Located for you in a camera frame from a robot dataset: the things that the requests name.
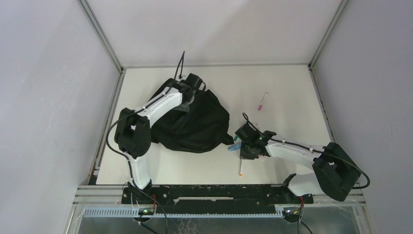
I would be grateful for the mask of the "black backpack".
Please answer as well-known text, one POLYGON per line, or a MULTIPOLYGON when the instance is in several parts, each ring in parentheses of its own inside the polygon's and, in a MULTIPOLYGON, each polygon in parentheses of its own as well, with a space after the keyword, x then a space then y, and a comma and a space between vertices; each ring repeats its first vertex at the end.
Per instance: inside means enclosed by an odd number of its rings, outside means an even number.
POLYGON ((151 127, 152 143, 180 152, 205 153, 233 145, 230 115, 211 90, 198 90, 188 112, 170 110, 151 127))

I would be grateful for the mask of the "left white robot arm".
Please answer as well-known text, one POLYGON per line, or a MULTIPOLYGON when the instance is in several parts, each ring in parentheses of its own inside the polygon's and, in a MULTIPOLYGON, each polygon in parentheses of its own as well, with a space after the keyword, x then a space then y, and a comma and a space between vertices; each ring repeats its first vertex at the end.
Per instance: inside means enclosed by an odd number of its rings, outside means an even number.
POLYGON ((130 169, 130 184, 135 187, 133 197, 140 203, 151 200, 152 190, 147 187, 150 176, 147 169, 147 152, 151 146, 152 126, 170 110, 189 111, 198 90, 205 90, 204 81, 193 73, 184 80, 167 80, 164 88, 147 103, 135 109, 124 108, 116 128, 114 141, 116 153, 126 158, 130 169))

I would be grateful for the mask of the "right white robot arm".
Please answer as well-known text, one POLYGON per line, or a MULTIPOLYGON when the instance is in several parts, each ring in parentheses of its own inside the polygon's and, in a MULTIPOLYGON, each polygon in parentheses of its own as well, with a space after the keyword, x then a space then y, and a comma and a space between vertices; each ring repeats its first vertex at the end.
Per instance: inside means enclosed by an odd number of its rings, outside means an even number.
POLYGON ((241 140, 241 157, 260 156, 292 161, 310 170, 306 174, 291 174, 281 190, 282 198, 293 203, 303 195, 327 195, 344 201, 353 189, 370 186, 370 178, 344 149, 334 142, 326 146, 309 145, 289 140, 272 131, 260 131, 245 123, 236 132, 241 140))

